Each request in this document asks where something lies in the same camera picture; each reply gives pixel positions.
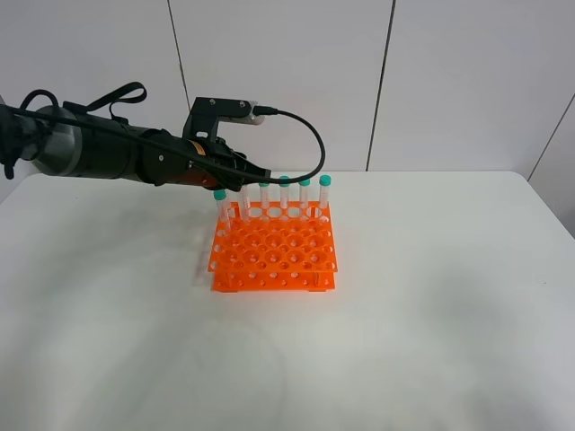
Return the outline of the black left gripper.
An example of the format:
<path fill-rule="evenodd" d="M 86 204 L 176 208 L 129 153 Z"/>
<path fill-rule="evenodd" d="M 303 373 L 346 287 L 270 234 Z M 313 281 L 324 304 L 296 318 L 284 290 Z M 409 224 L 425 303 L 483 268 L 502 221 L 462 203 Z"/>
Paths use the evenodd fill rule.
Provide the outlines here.
<path fill-rule="evenodd" d="M 136 175 L 148 184 L 183 184 L 237 192 L 243 186 L 267 183 L 271 177 L 271 170 L 248 162 L 220 137 L 215 142 L 206 137 L 189 140 L 173 136 L 164 129 L 148 129 L 140 136 L 163 146 L 162 149 L 151 145 L 138 147 Z M 198 159 L 223 166 L 215 171 L 204 169 L 196 163 Z"/>

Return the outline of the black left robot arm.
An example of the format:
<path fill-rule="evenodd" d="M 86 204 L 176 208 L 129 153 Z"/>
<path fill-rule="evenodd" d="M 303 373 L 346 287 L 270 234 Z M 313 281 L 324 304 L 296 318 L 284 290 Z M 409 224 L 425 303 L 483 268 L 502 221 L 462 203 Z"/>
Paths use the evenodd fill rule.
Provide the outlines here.
<path fill-rule="evenodd" d="M 151 184 L 239 190 L 270 177 L 221 138 L 186 139 L 165 129 L 46 106 L 1 108 L 1 172 L 14 177 L 18 161 L 48 176 L 125 179 Z"/>

